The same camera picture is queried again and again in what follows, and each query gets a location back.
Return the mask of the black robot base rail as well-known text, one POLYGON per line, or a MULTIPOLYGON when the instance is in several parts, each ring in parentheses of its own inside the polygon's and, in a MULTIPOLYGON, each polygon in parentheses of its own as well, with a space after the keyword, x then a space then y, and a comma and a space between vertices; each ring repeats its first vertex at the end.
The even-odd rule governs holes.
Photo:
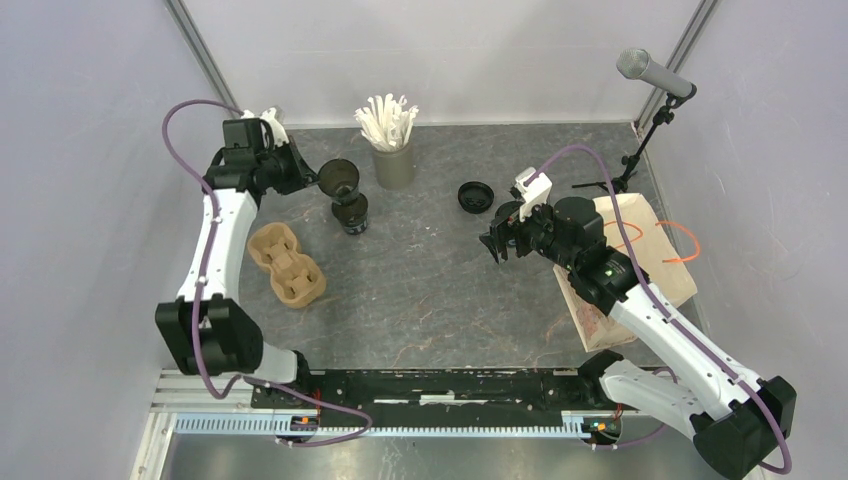
POLYGON ((309 433, 581 434, 631 410, 575 369, 327 369, 283 388, 248 382, 252 408, 289 412, 309 433))

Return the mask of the brown cardboard cup carrier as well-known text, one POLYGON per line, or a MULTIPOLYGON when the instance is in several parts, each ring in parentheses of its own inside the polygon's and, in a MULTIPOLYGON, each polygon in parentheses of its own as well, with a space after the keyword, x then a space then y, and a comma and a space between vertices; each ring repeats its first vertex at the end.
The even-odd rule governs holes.
POLYGON ((279 300, 302 309, 324 294, 327 279, 315 261, 302 252, 300 241, 285 223, 274 222, 256 231, 247 250, 257 266, 269 274, 279 300))

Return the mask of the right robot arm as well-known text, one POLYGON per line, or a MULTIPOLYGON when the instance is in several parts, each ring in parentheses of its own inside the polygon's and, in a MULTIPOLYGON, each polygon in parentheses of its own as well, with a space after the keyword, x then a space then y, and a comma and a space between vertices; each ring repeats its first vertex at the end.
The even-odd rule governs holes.
POLYGON ((537 253, 565 269, 578 296, 628 328, 673 373, 659 378, 603 351, 583 368, 580 400, 591 408, 610 401, 633 407, 691 440, 701 458, 726 479, 742 479, 781 453, 792 469, 786 438, 797 400, 782 377, 763 379, 718 348, 664 297, 634 254, 608 245, 605 221, 593 201, 566 197, 554 205, 502 205, 480 240, 496 261, 537 253))

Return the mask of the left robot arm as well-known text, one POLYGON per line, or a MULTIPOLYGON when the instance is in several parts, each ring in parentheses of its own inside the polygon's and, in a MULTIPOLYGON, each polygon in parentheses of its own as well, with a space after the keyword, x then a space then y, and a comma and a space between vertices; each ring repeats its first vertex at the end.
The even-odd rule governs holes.
POLYGON ((276 382, 290 407, 306 405, 313 379, 295 351, 272 347, 238 301, 249 231, 268 190, 289 195, 317 181, 276 111, 245 112, 222 125, 224 145, 200 176, 202 226, 175 300, 154 320, 178 370, 189 376, 247 374, 276 382))

